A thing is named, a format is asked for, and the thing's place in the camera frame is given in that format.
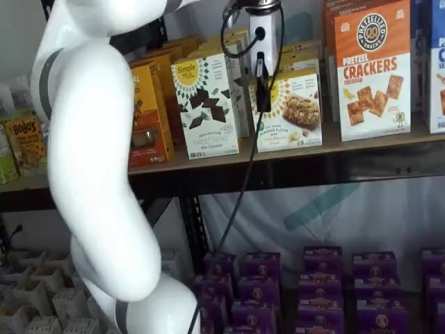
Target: cardboard box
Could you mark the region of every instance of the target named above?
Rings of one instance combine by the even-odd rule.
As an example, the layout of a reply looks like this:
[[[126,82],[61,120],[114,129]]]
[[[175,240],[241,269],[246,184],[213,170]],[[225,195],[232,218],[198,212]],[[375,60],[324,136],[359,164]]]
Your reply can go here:
[[[86,297],[82,290],[61,289],[52,301],[63,328],[67,327],[76,318],[90,316]]]
[[[399,300],[357,301],[359,333],[408,334],[408,311]]]
[[[135,120],[129,167],[168,162],[175,153],[156,63],[132,67]]]
[[[172,66],[189,159],[239,153],[239,120],[229,59],[211,51]]]
[[[35,317],[26,327],[26,334],[62,334],[56,317]]]
[[[256,130],[260,114],[256,81],[251,81],[249,92]],[[270,101],[271,110],[260,124],[258,152],[322,145],[316,68],[277,75]]]
[[[334,29],[341,140],[410,132],[410,2],[336,16]]]
[[[445,3],[425,2],[426,17],[426,110],[427,124],[432,134],[445,132]]]
[[[26,309],[35,309],[41,316],[54,315],[47,292],[41,282],[28,280],[20,283],[14,288],[13,294],[19,305],[25,306]]]

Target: purple snack box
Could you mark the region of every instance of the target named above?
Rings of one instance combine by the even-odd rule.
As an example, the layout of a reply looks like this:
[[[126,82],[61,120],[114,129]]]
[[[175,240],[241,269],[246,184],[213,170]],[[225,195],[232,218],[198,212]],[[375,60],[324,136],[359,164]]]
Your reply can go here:
[[[273,305],[258,301],[235,301],[232,306],[232,324],[260,327],[266,333],[277,333],[277,320]]]
[[[305,247],[303,255],[305,271],[341,273],[343,271],[341,254],[341,247],[338,246]]]
[[[302,273],[298,289],[301,294],[318,297],[341,296],[341,276],[337,273]]]
[[[393,252],[358,253],[353,255],[354,276],[397,275],[397,259]]]
[[[245,256],[244,276],[281,277],[279,253],[248,253]]]
[[[344,334],[336,325],[315,324],[314,322],[298,321],[295,334]]]
[[[355,297],[370,298],[400,298],[402,285],[395,275],[385,277],[356,276],[354,279]]]
[[[311,322],[319,326],[328,324],[344,331],[343,299],[338,296],[317,298],[300,296],[298,300],[299,321]]]
[[[358,300],[357,317],[359,334],[408,334],[408,311],[399,300]]]

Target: pretzel crackers box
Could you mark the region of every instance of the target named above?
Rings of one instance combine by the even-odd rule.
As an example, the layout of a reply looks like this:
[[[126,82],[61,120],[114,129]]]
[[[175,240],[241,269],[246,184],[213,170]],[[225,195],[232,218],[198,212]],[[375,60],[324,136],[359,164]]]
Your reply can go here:
[[[238,154],[240,137],[229,59],[209,50],[172,66],[189,159]]]
[[[334,18],[343,141],[411,130],[410,2]]]
[[[430,22],[427,37],[427,110],[432,134],[445,132],[445,1],[425,3],[426,22]]]
[[[249,85],[255,130],[261,106],[257,82]],[[277,75],[270,96],[270,112],[264,113],[257,141],[258,152],[290,150],[322,145],[321,110],[315,67]]]

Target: brand logo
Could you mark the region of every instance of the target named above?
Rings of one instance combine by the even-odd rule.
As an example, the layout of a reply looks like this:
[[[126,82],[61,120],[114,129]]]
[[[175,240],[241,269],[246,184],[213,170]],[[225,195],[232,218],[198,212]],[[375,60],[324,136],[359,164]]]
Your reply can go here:
[[[388,34],[387,22],[382,15],[368,14],[357,29],[357,41],[365,51],[376,51],[385,43]]]

